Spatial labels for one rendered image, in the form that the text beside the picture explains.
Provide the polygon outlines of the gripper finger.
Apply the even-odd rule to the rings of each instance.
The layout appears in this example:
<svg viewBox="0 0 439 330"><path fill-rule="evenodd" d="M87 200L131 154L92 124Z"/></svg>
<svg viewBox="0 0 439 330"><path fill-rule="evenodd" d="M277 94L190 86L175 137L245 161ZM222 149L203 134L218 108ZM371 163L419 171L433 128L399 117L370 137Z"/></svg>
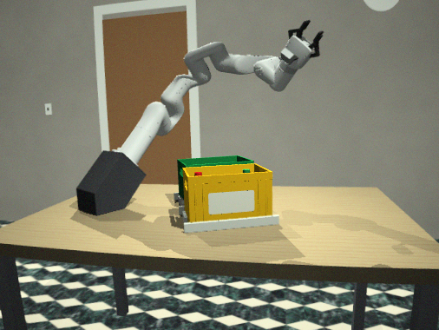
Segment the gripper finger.
<svg viewBox="0 0 439 330"><path fill-rule="evenodd" d="M323 36L322 35L323 33L324 33L323 31L319 31L318 34L316 35L316 37L314 38L313 43L308 46L310 49L312 49L314 47L314 50L315 50L315 54L311 54L309 58L320 56L318 44L319 44L319 40Z"/></svg>
<svg viewBox="0 0 439 330"><path fill-rule="evenodd" d="M291 36L293 36L293 33L296 33L296 37L297 38L302 38L302 34L303 31L307 28L308 24L310 23L310 20L304 21L301 25L301 27L299 29L295 29L295 30L288 30L288 34L289 34L289 39L291 38ZM302 31L302 32L301 32ZM300 34L299 34L300 33Z"/></svg>

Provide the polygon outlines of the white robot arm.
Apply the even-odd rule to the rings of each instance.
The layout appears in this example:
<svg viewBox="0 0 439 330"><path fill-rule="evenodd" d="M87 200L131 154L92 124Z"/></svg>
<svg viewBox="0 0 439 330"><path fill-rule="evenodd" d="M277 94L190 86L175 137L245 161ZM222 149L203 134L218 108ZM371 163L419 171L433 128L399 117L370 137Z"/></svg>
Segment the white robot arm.
<svg viewBox="0 0 439 330"><path fill-rule="evenodd" d="M162 103L149 104L121 148L112 151L123 152L132 162L138 164L156 135L167 135L181 119L184 114L183 97L188 90L211 80L211 72L204 60L207 56L216 70L237 75L255 73L278 92L285 89L297 72L297 69L292 69L284 63L285 61L291 64L298 59L286 48L281 51L280 57L228 54L222 42L209 43L194 49L184 57L184 62L193 75L176 76L162 93Z"/></svg>

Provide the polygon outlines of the yellow plastic crate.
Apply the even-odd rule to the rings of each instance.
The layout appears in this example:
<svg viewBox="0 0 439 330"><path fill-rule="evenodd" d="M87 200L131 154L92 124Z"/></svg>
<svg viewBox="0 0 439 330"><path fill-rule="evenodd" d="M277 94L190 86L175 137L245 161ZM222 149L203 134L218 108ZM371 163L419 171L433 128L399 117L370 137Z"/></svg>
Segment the yellow plastic crate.
<svg viewBox="0 0 439 330"><path fill-rule="evenodd" d="M272 171L256 163L192 167L183 187L187 223L272 215Z"/></svg>

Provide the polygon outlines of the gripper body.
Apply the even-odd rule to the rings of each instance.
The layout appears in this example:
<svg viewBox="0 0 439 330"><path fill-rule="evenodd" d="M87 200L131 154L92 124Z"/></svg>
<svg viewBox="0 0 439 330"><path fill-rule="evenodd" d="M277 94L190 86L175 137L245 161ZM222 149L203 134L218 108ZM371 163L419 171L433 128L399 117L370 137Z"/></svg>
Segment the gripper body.
<svg viewBox="0 0 439 330"><path fill-rule="evenodd" d="M285 48L297 56L298 59L293 61L290 65L283 60L284 63L292 69L301 69L304 67L304 65L310 60L309 57L311 53L315 53L314 47L311 50L308 47L310 44L311 43L303 36L301 39L297 38L296 35L292 36Z"/></svg>

